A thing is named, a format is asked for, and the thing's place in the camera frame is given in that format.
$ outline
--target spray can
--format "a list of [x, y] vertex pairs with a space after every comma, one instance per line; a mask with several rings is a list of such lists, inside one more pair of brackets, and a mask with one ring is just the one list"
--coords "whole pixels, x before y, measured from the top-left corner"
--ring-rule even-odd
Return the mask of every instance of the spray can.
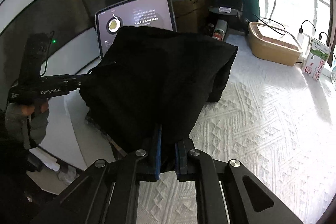
[[212, 38], [223, 41], [224, 37], [225, 37], [226, 30], [227, 30], [227, 22], [225, 20], [219, 19], [217, 21], [215, 31], [213, 32]]

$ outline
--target tablet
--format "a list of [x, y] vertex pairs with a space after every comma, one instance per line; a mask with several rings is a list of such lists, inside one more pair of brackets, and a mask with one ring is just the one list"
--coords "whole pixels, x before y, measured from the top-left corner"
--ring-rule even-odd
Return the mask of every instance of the tablet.
[[176, 31], [171, 0], [125, 0], [98, 11], [95, 15], [100, 58], [122, 26], [151, 26]]

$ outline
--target black device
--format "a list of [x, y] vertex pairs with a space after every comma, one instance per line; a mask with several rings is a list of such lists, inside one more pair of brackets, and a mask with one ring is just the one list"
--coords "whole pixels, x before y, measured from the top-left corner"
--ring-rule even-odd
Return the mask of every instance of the black device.
[[125, 0], [95, 15], [100, 58], [113, 44], [122, 26], [151, 26], [176, 31], [171, 0]]
[[218, 19], [225, 20], [230, 28], [247, 32], [243, 0], [210, 0], [210, 3], [208, 22], [216, 25]]
[[[93, 163], [31, 224], [136, 223], [140, 181], [158, 179], [161, 127], [156, 130], [158, 137], [147, 150], [112, 163]], [[228, 218], [231, 224], [302, 224], [238, 160], [213, 160], [195, 149], [191, 139], [176, 143], [175, 154], [176, 178], [195, 181], [199, 224], [228, 224]]]
[[[41, 66], [48, 58], [52, 35], [45, 33], [32, 34], [25, 45], [19, 78], [9, 89], [7, 103], [35, 105], [31, 118], [40, 113], [41, 104], [46, 99], [69, 94], [86, 82], [90, 75], [53, 75], [40, 76]], [[22, 136], [24, 148], [30, 149], [30, 118], [23, 121]]]

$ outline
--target black cloth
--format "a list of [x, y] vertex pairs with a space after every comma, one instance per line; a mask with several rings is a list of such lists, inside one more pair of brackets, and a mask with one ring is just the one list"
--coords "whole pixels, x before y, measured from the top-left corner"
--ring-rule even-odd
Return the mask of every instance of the black cloth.
[[0, 110], [0, 223], [28, 224], [54, 197], [27, 175], [27, 170], [34, 171], [28, 153], [23, 143], [8, 136], [5, 114]]
[[162, 124], [162, 149], [187, 138], [226, 87], [238, 48], [211, 37], [122, 27], [80, 89], [93, 120], [126, 152]]

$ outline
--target cardboard box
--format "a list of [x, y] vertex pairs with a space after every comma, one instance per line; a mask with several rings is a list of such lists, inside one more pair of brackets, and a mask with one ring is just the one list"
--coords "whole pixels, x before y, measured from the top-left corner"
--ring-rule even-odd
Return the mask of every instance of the cardboard box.
[[323, 67], [329, 58], [330, 48], [323, 42], [312, 38], [310, 52], [308, 54], [303, 73], [309, 75], [314, 80], [319, 80]]
[[177, 31], [198, 33], [205, 26], [209, 5], [210, 0], [174, 0]]

